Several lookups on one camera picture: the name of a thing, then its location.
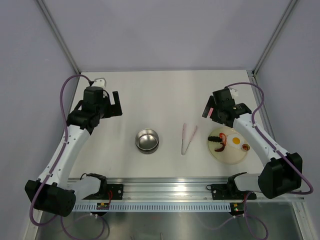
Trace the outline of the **small noodle soup cup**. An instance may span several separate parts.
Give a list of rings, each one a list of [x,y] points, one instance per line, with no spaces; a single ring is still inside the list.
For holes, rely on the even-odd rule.
[[[242,146],[241,146],[241,149],[244,151],[244,152],[248,152],[249,150],[250,150],[250,146],[247,144],[247,143],[245,143],[245,144],[243,144]]]

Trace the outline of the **cream round plate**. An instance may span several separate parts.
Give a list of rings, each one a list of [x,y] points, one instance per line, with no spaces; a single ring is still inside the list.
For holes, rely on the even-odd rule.
[[[211,133],[209,134],[209,136],[218,136],[219,137],[220,133],[224,133],[225,135],[239,134],[233,128],[219,127],[219,128],[215,128],[214,130],[212,130]],[[208,150],[213,158],[215,158],[217,161],[224,163],[224,164],[227,164],[227,165],[235,165],[235,164],[241,163],[247,157],[248,152],[250,151],[250,150],[243,151],[242,149],[234,149],[226,144],[224,151],[215,152],[216,148],[221,147],[221,143],[220,142],[211,142],[211,141],[208,141],[208,139],[207,139],[207,147],[208,147]]]

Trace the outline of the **round steel lunch box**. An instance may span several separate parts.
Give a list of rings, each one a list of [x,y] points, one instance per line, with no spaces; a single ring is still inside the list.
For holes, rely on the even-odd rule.
[[[146,128],[136,134],[134,142],[141,153],[152,154],[158,149],[160,138],[155,130]]]

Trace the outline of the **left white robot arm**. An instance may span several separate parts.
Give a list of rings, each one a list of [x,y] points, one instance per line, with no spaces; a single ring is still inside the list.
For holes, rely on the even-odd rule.
[[[83,99],[67,116],[66,128],[61,142],[46,169],[37,180],[28,180],[25,192],[31,202],[29,213],[40,210],[66,217],[73,210],[77,200],[122,199],[118,188],[108,186],[107,178],[89,173],[83,179],[68,184],[74,163],[102,119],[123,114],[119,93],[109,94],[99,86],[89,86],[83,92]]]

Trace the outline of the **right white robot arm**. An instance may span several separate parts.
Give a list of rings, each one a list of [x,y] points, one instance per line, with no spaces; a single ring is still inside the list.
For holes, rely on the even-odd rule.
[[[237,131],[262,162],[261,173],[238,173],[229,177],[227,193],[239,198],[244,192],[260,192],[268,199],[297,190],[302,185],[303,160],[298,153],[289,153],[276,143],[254,120],[252,111],[237,104],[229,88],[214,91],[202,117]]]

